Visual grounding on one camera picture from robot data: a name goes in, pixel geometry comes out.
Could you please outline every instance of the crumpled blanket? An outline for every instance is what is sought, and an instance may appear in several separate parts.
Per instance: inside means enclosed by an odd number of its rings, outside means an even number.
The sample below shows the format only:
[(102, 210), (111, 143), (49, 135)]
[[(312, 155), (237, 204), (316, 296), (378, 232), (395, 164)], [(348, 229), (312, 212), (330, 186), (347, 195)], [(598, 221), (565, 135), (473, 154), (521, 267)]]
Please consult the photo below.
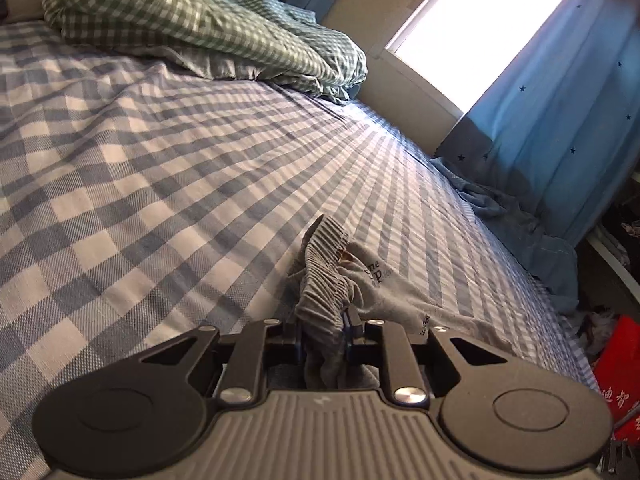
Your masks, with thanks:
[(370, 388), (376, 370), (344, 361), (346, 340), (342, 313), (354, 305), (362, 319), (384, 319), (408, 333), (447, 326), (515, 354), (489, 323), (431, 304), (425, 294), (396, 273), (373, 251), (351, 240), (331, 216), (322, 215), (306, 232), (289, 271), (296, 293), (296, 317), (307, 336), (307, 388)]
[(278, 0), (42, 0), (71, 43), (161, 57), (210, 79), (259, 79), (337, 104), (367, 76), (347, 35)]
[(547, 235), (535, 216), (520, 209), (515, 197), (467, 180), (444, 158), (431, 163), (519, 263), (546, 286), (554, 308), (560, 314), (574, 312), (578, 305), (574, 248), (562, 238)]

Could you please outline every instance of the checkered bedsheet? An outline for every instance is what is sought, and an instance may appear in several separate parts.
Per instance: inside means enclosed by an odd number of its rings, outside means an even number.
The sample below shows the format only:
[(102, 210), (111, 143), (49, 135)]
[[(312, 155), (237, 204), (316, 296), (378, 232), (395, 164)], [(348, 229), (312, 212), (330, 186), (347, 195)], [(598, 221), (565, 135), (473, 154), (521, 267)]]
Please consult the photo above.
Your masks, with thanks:
[(0, 27), (0, 478), (46, 471), (52, 387), (200, 323), (272, 316), (302, 234), (343, 222), (433, 304), (593, 386), (544, 291), (361, 105)]

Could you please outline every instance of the ribbed gray surface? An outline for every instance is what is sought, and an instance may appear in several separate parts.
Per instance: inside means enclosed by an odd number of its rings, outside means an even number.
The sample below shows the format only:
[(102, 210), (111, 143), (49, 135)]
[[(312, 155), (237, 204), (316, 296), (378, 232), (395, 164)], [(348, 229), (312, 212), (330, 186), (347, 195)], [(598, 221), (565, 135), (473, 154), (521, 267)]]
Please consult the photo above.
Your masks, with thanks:
[[(77, 478), (55, 472), (50, 480)], [(425, 414), (396, 410), (375, 392), (271, 392), (257, 408), (222, 415), (195, 453), (145, 480), (505, 478), (515, 477), (468, 462)]]

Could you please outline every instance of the red bag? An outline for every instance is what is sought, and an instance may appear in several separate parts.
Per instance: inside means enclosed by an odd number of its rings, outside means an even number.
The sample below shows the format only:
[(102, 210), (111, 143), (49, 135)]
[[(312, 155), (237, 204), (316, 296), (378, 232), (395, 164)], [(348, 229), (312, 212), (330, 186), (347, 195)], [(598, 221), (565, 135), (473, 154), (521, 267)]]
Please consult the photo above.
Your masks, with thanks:
[(630, 317), (620, 317), (593, 373), (602, 396), (609, 404), (614, 421), (619, 421), (636, 402), (640, 401), (638, 323)]
[(627, 440), (630, 446), (640, 444), (640, 413), (614, 433), (616, 440)]

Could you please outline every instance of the bright window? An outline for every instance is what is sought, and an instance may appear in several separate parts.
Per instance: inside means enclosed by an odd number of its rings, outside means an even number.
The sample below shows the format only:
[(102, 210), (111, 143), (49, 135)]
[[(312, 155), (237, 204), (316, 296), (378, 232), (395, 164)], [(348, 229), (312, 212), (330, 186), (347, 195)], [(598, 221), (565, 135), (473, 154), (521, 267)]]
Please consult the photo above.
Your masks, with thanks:
[(426, 0), (388, 49), (468, 111), (561, 0)]

